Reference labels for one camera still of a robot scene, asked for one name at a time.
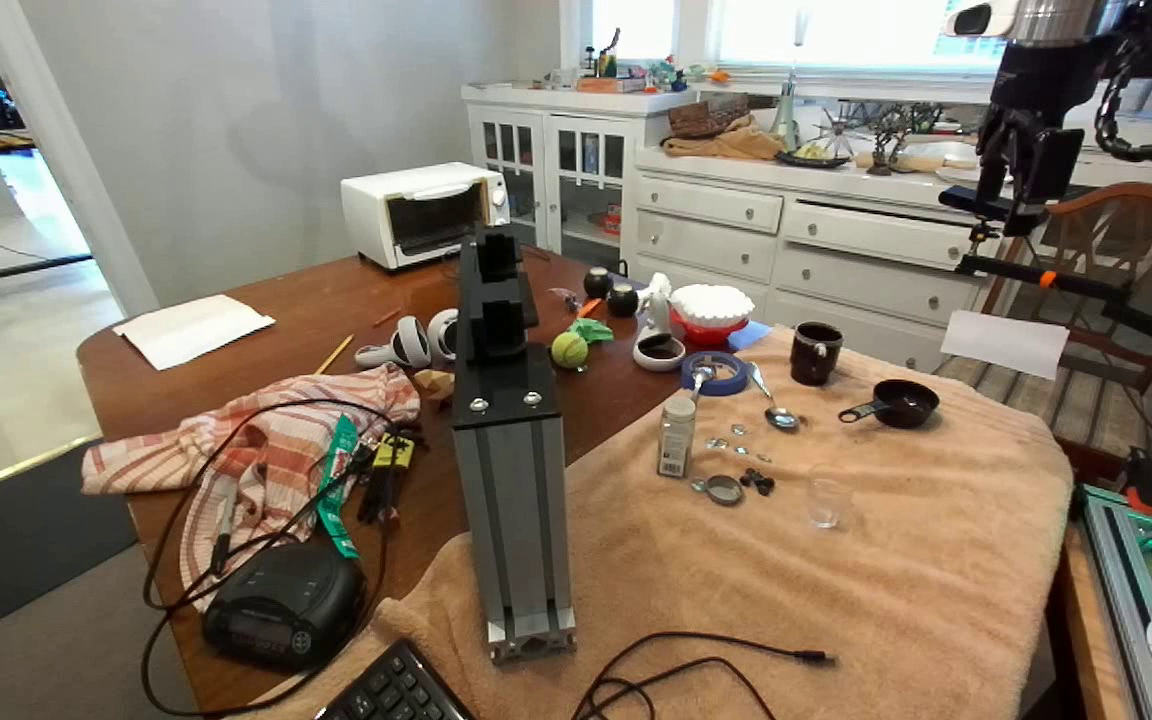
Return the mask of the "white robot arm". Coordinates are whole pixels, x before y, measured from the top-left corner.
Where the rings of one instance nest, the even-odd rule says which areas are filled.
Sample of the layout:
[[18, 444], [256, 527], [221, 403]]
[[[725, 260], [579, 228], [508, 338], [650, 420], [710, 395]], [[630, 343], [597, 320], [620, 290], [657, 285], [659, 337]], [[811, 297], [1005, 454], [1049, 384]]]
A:
[[1084, 131], [1065, 116], [1100, 90], [1097, 142], [1117, 159], [1152, 159], [1121, 136], [1121, 97], [1152, 80], [1152, 0], [970, 0], [947, 16], [960, 39], [1001, 39], [1005, 54], [977, 127], [971, 185], [939, 191], [947, 207], [1028, 233], [1067, 191]]

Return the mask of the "green robot base frame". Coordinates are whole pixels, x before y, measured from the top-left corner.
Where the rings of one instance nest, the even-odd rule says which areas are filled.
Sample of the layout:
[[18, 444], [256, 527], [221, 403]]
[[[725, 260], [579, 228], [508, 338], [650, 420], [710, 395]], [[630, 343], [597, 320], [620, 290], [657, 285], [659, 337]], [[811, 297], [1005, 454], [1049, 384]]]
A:
[[1084, 530], [1128, 669], [1137, 717], [1152, 720], [1152, 511], [1132, 507], [1117, 492], [1089, 489]]

